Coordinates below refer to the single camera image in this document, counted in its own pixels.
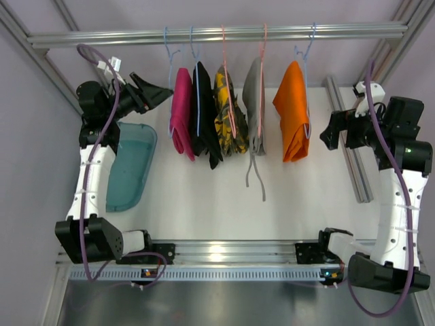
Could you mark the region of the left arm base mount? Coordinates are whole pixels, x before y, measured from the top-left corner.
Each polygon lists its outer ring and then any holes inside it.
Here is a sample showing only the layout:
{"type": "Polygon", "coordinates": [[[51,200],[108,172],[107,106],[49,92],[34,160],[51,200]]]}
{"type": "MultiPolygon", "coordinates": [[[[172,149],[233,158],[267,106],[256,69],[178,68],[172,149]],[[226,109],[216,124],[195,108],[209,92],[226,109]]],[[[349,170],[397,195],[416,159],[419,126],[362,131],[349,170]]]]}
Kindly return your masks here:
{"type": "Polygon", "coordinates": [[[129,253],[119,260],[118,265],[151,265],[141,272],[142,280],[131,281],[131,286],[139,289],[153,287],[167,271],[169,265],[173,265],[175,257],[174,243],[152,244],[141,251],[129,253]]]}

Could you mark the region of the pink trousers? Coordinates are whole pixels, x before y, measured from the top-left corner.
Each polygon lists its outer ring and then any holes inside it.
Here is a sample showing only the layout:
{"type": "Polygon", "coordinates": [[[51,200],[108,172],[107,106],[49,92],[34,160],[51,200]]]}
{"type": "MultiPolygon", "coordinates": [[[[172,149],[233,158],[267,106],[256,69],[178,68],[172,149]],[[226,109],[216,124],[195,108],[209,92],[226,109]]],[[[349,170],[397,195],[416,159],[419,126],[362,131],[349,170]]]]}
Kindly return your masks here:
{"type": "Polygon", "coordinates": [[[178,154],[186,154],[193,162],[195,155],[189,133],[192,79],[187,68],[179,68],[171,105],[169,124],[173,145],[178,154]]]}

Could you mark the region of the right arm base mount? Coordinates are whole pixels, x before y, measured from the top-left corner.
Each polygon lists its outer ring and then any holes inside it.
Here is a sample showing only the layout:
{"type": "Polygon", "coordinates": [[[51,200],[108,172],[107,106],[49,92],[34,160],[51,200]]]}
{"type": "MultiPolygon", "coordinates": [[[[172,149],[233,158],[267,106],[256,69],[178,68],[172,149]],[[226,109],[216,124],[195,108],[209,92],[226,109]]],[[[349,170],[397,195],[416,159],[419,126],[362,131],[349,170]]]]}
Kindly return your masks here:
{"type": "Polygon", "coordinates": [[[347,230],[337,228],[325,228],[320,230],[318,239],[316,242],[297,242],[295,246],[296,261],[300,265],[312,265],[312,264],[339,264],[340,268],[337,270],[321,270],[321,277],[325,278],[320,283],[325,288],[332,288],[339,286],[345,282],[345,264],[340,258],[328,250],[330,236],[333,233],[341,233],[353,236],[353,234],[347,230]]]}

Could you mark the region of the light blue wire hanger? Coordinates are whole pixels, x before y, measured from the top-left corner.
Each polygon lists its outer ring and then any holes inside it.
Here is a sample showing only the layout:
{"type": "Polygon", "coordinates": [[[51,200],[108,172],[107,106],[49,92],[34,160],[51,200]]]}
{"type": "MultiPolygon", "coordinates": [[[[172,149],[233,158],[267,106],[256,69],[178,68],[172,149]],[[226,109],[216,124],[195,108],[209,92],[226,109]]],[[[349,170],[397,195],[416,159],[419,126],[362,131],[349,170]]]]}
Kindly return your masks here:
{"type": "MultiPolygon", "coordinates": [[[[169,28],[166,26],[164,27],[164,46],[167,51],[167,56],[169,59],[169,74],[168,74],[168,87],[169,90],[173,91],[173,83],[172,83],[172,75],[173,75],[173,59],[174,56],[177,53],[182,53],[184,50],[184,45],[181,45],[181,47],[177,48],[175,51],[171,51],[168,43],[168,32],[169,28]]],[[[169,97],[169,119],[168,119],[168,128],[167,128],[167,134],[170,139],[173,137],[173,129],[171,128],[171,117],[172,117],[172,104],[173,104],[173,94],[169,97]]]]}

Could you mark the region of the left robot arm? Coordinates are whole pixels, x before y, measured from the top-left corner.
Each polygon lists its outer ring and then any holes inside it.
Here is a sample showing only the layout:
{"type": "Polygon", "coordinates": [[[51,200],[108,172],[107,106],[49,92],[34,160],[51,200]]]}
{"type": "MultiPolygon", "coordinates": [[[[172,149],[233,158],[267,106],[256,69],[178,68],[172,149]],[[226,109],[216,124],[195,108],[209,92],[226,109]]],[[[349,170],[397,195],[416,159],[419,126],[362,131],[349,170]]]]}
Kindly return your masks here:
{"type": "Polygon", "coordinates": [[[113,93],[97,81],[85,81],[76,90],[82,109],[80,171],[71,208],[55,226],[56,237],[75,264],[120,261],[152,248],[147,230],[121,231],[106,218],[110,174],[121,138],[118,120],[132,112],[147,113],[173,93],[136,73],[130,78],[131,83],[113,78],[113,93]]]}

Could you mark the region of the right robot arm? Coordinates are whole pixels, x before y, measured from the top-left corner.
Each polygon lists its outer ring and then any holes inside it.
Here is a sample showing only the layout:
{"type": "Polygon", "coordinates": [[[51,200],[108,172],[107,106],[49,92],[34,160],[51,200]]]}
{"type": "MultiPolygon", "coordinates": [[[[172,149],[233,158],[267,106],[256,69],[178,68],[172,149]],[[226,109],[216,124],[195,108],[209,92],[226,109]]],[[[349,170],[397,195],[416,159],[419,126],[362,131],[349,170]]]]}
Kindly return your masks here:
{"type": "Polygon", "coordinates": [[[338,147],[346,131],[346,147],[370,147],[374,151],[381,182],[380,217],[372,249],[364,249],[348,231],[330,229],[328,250],[348,265],[354,287],[401,293],[408,272],[413,273],[409,292],[430,286],[430,276],[421,272],[417,237],[419,207],[432,171],[433,149],[417,140],[424,104],[420,100],[393,96],[380,105],[377,121],[379,140],[369,115],[356,117],[355,110],[335,111],[320,139],[329,150],[338,147]]]}

